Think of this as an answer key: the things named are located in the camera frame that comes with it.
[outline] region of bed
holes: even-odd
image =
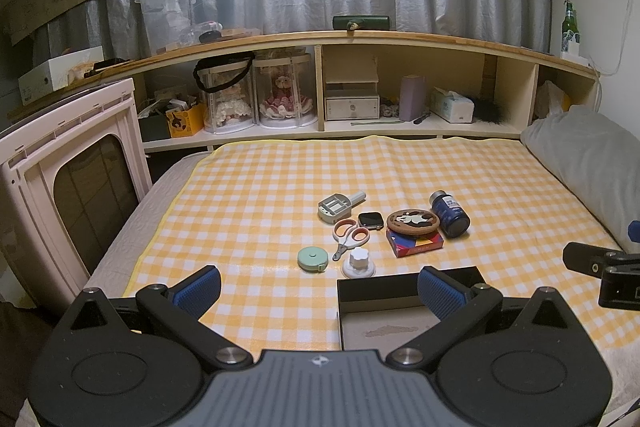
[[[154,185],[88,282],[110,297],[153,282],[171,285],[205,264],[222,274],[222,296],[201,322],[252,352],[339,349],[335,280],[303,272],[302,247],[332,253],[318,201],[364,190],[355,213],[427,206],[444,189],[471,217],[444,248],[396,259],[383,231],[366,248],[376,275],[422,266],[478,266],[505,296],[560,290],[612,373],[607,412],[640,396],[640,314],[597,305],[599,281],[566,270],[570,241],[617,248],[606,229],[516,140],[262,140],[188,156]]]

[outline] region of checkered tablecloth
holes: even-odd
[[[222,274],[222,296],[201,322],[249,349],[339,349],[336,279],[303,272],[298,250],[336,248],[318,202],[341,192],[367,193],[356,207],[387,216],[429,208],[446,190],[471,217],[468,234],[441,250],[396,259],[384,231],[365,245],[376,275],[478,266],[505,296],[558,288],[600,349],[640,333],[640,314],[597,304],[599,281],[569,272],[569,241],[616,247],[587,209],[514,140],[257,141],[228,144],[193,171],[140,256],[127,287],[172,285],[206,264]]]

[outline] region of scissors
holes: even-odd
[[[343,233],[338,233],[340,227],[348,225],[348,228]],[[361,247],[371,237],[369,230],[364,227],[359,227],[355,219],[341,219],[334,226],[334,239],[338,242],[338,250],[335,251],[332,259],[334,261],[340,261],[340,257],[347,250],[352,248]]]

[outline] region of gray pillow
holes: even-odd
[[[609,230],[626,253],[640,253],[628,237],[640,219],[640,141],[583,105],[527,127],[520,140]]]

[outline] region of white drawer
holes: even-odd
[[[327,120],[357,120],[380,117],[379,97],[327,98],[324,100]]]

